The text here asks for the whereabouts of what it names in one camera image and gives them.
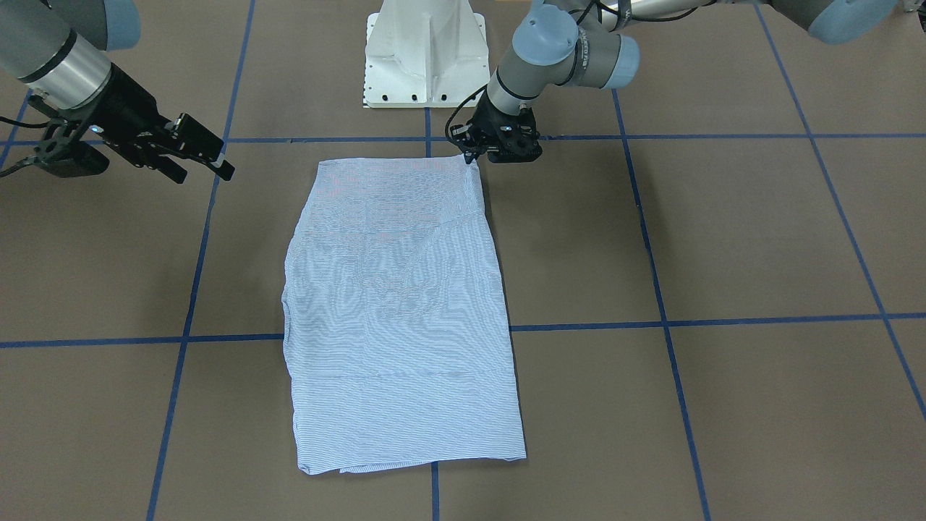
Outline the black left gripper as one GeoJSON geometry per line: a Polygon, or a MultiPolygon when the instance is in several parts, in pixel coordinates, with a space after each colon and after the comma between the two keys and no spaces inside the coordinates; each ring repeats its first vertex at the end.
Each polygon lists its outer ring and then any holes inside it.
{"type": "Polygon", "coordinates": [[[466,165],[483,156],[492,163],[529,163],[543,154],[532,109],[506,114],[488,96],[480,97],[469,121],[450,123],[449,142],[460,150],[466,165]]]}

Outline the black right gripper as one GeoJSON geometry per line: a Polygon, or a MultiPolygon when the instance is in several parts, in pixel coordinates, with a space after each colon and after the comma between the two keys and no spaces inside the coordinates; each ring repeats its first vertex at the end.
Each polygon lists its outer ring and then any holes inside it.
{"type": "Polygon", "coordinates": [[[60,178],[102,174],[109,159],[82,139],[92,132],[133,166],[155,169],[176,184],[182,184],[188,172],[156,147],[166,138],[169,155],[198,162],[222,181],[234,177],[235,167],[225,158],[225,142],[218,135],[189,114],[172,121],[161,116],[151,93],[116,65],[95,98],[79,108],[54,109],[49,99],[29,97],[30,106],[49,118],[33,155],[34,165],[47,174],[60,178]]]}

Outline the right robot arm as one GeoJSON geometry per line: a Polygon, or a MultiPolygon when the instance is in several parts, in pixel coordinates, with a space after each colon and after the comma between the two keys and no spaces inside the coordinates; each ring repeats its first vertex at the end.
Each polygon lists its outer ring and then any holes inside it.
{"type": "Polygon", "coordinates": [[[231,180],[223,140],[189,114],[163,116],[155,96],[109,58],[140,38],[132,1],[2,2],[2,69],[29,87],[27,104],[46,117],[33,154],[2,175],[26,167],[65,179],[102,174],[110,161],[84,139],[93,133],[129,164],[177,184],[187,177],[179,161],[231,180]]]}

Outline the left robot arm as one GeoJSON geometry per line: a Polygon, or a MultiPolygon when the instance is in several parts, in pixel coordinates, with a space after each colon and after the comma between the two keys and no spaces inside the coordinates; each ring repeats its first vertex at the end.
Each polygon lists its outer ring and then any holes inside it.
{"type": "Polygon", "coordinates": [[[787,80],[761,51],[771,20],[810,48],[866,36],[893,1],[532,1],[467,119],[453,113],[444,137],[466,162],[526,163],[547,128],[536,109],[549,96],[621,104],[633,135],[797,133],[787,80]]]}

